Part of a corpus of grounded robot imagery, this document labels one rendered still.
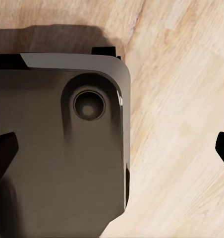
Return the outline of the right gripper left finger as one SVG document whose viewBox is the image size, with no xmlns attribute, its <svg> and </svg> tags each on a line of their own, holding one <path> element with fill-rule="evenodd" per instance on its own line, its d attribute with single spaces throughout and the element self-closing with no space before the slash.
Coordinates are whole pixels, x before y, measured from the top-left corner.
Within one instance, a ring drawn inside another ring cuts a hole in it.
<svg viewBox="0 0 224 238">
<path fill-rule="evenodd" d="M 18 151 L 15 132 L 0 135 L 0 180 Z"/>
</svg>

